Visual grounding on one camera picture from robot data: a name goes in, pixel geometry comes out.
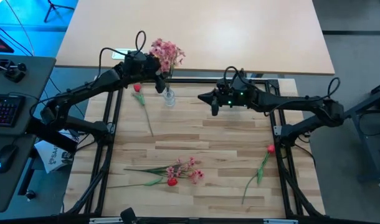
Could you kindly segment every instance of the metal bracket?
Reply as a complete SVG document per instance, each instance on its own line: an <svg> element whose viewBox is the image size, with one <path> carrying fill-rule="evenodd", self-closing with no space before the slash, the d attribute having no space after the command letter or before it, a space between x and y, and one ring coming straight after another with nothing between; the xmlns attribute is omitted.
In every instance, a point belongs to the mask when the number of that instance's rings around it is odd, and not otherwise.
<svg viewBox="0 0 380 224"><path fill-rule="evenodd" d="M108 123L107 124L107 129L109 130L110 134L114 134L115 133L115 124Z"/></svg>
<svg viewBox="0 0 380 224"><path fill-rule="evenodd" d="M89 224L123 223L121 217L91 218Z"/></svg>
<svg viewBox="0 0 380 224"><path fill-rule="evenodd" d="M279 89L280 86L278 85L278 80L277 79L274 79L274 80L267 80L268 83L273 86L275 89Z"/></svg>
<svg viewBox="0 0 380 224"><path fill-rule="evenodd" d="M280 136L282 134L282 127L281 126L273 126L273 132L276 136Z"/></svg>
<svg viewBox="0 0 380 224"><path fill-rule="evenodd" d="M298 220L264 219L264 224L298 224Z"/></svg>

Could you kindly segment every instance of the computer mouse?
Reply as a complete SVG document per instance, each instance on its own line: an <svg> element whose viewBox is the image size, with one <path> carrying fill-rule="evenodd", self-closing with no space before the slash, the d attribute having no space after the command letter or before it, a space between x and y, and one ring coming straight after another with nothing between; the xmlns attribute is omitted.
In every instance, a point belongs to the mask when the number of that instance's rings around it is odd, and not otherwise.
<svg viewBox="0 0 380 224"><path fill-rule="evenodd" d="M13 144L3 146L0 150L0 173L5 173L10 169L17 150L18 146Z"/></svg>

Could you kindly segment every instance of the black chair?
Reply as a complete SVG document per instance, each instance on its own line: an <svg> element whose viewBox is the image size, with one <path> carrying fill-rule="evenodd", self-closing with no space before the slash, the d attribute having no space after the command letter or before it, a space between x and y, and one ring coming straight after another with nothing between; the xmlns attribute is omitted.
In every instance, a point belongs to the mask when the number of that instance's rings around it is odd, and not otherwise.
<svg viewBox="0 0 380 224"><path fill-rule="evenodd" d="M75 10L73 7L68 7L68 6L61 6L61 5L56 5L53 4L51 0L47 0L47 2L50 4L49 10L47 11L46 17L44 22L47 22L47 18L52 10L56 10L58 8L64 8L64 9L72 9Z"/></svg>

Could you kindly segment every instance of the flower bouquet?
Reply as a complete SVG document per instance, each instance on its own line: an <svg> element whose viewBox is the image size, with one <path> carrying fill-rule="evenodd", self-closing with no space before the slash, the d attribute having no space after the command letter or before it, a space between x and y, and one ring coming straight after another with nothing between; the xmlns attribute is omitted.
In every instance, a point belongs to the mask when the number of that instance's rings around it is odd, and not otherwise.
<svg viewBox="0 0 380 224"><path fill-rule="evenodd" d="M196 160L193 157L190 157L190 160L187 162L183 162L181 159L177 159L176 162L170 166L152 168L152 169L124 169L124 170L132 170L139 172L147 172L150 174L159 175L162 178L167 177L167 184L169 186L175 186L178 183L178 179L189 179L193 184L197 184L197 182L204 178L203 171L199 169L195 169L194 165L196 164Z"/></svg>
<svg viewBox="0 0 380 224"><path fill-rule="evenodd" d="M169 84L169 79L172 78L174 68L182 64L183 58L186 55L176 44L170 41L165 42L161 38L158 38L151 44L150 53L158 57L161 64L159 71L166 77L166 89L163 93L165 104L167 106L173 106L175 104L175 98L174 92Z"/></svg>

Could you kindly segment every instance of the wooden board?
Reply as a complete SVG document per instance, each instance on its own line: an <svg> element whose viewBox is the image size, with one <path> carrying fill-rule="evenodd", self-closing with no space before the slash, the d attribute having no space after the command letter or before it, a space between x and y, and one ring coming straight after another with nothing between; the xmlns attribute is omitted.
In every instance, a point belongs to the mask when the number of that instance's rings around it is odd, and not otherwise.
<svg viewBox="0 0 380 224"><path fill-rule="evenodd" d="M282 95L296 96L292 79L279 80ZM148 129L145 111L125 90L113 149L103 216L119 216L132 207L139 217L249 217L283 218L282 193L276 158L265 167L260 185L252 181L244 205L241 198L250 177L260 166L267 146L273 143L270 121L262 113L241 107L220 108L213 117L210 107L197 99L212 90L213 84L172 84L176 105L168 108L154 85L143 85L146 108L154 137ZM90 99L86 120L101 120L107 94ZM288 123L303 119L300 111L286 111ZM297 142L309 150L309 145ZM89 184L96 145L75 155L65 194L70 208ZM311 157L293 148L293 159L300 188L316 209L324 213L323 203ZM157 178L152 174L124 170L166 166L178 157L194 156L205 179L193 185L180 180L174 187L119 187L143 184ZM98 191L93 201L97 202Z"/></svg>
<svg viewBox="0 0 380 224"><path fill-rule="evenodd" d="M179 70L334 74L312 0L80 0L56 66L97 67L104 47L135 49L139 30L144 52L157 38L182 48ZM103 53L103 67L118 62Z"/></svg>

